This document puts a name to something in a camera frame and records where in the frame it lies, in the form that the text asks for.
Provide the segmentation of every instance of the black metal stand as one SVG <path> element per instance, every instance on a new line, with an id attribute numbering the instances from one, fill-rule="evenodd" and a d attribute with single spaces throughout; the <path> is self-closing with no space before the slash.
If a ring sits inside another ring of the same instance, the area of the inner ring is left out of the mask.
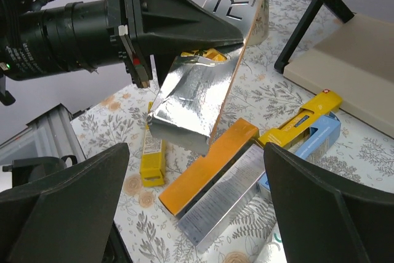
<path id="1" fill-rule="evenodd" d="M 6 77 L 0 72 L 0 102 L 4 106 L 9 106 L 15 103 L 15 98 L 9 91 L 6 90 Z"/>
<path id="2" fill-rule="evenodd" d="M 293 34 L 287 41 L 284 49 L 275 62 L 275 70 L 279 73 L 284 72 L 284 67 L 289 63 L 291 55 L 294 53 L 305 32 L 308 30 L 313 19 L 316 17 L 322 5 L 325 5 L 337 18 L 346 23 L 354 17 L 353 12 L 342 0 L 312 0 L 308 9 L 302 16 Z"/>

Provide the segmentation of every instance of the yellow box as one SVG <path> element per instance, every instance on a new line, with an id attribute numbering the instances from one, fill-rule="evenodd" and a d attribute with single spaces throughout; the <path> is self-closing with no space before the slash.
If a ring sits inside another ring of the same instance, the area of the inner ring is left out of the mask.
<path id="1" fill-rule="evenodd" d="M 148 112 L 153 102 L 149 102 Z M 166 143 L 161 139 L 154 138 L 145 126 L 145 137 L 141 157 L 140 174 L 142 184 L 145 187 L 164 185 L 166 175 Z"/>
<path id="2" fill-rule="evenodd" d="M 279 128 L 270 129 L 259 137 L 258 141 L 263 147 L 268 142 L 272 142 L 289 149 L 308 136 L 310 125 L 320 116 L 327 115 L 330 111 L 336 112 L 341 103 L 341 97 L 335 92 L 325 89 L 302 105 L 295 117 L 286 121 Z"/>
<path id="3" fill-rule="evenodd" d="M 259 129 L 240 118 L 160 194 L 162 205 L 181 218 L 259 137 Z"/>

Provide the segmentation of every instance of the black camera lens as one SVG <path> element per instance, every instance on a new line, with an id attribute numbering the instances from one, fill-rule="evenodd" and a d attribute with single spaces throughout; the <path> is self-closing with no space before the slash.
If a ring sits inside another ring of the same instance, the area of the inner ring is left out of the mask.
<path id="1" fill-rule="evenodd" d="M 21 81 L 121 62 L 108 32 L 107 1 L 76 2 L 20 16 L 22 45 L 0 38 L 0 71 Z M 0 24 L 0 36 L 6 28 Z"/>

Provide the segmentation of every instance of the floral tablecloth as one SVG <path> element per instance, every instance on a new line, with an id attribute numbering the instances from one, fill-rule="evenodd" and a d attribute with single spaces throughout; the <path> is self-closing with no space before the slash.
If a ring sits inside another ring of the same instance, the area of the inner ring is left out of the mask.
<path id="1" fill-rule="evenodd" d="M 308 4 L 308 0 L 270 0 L 270 36 L 261 45 L 246 50 L 220 120 L 218 135 L 239 117 L 258 126 L 263 133 L 294 115 L 313 97 L 273 69 Z M 306 51 L 338 26 L 340 23 L 336 18 L 327 9 L 321 9 L 295 54 Z M 272 204 L 255 197 L 211 248 L 198 254 L 176 228 L 174 218 L 158 208 L 157 198 L 164 187 L 142 187 L 139 166 L 147 104 L 155 99 L 157 92 L 156 83 L 147 90 L 128 86 L 72 122 L 87 157 L 118 142 L 129 144 L 129 169 L 115 222 L 133 261 L 253 262 L 275 223 Z M 340 137 L 319 165 L 356 182 L 394 192 L 394 140 L 345 112 L 340 111 L 337 115 L 342 122 Z M 166 156 L 167 184 L 198 157 L 171 144 Z"/>

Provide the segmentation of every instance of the silver foil box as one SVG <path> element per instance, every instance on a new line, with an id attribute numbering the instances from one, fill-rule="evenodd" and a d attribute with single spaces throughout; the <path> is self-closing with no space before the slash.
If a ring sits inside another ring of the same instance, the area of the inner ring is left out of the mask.
<path id="1" fill-rule="evenodd" d="M 257 181 L 265 171 L 263 156 L 263 149 L 252 144 L 179 220 L 178 228 L 200 253 L 213 244 L 259 192 Z"/>
<path id="2" fill-rule="evenodd" d="M 206 0 L 204 8 L 238 27 L 244 44 L 217 49 L 216 62 L 178 56 L 148 115 L 154 137 L 207 155 L 216 125 L 263 0 Z"/>

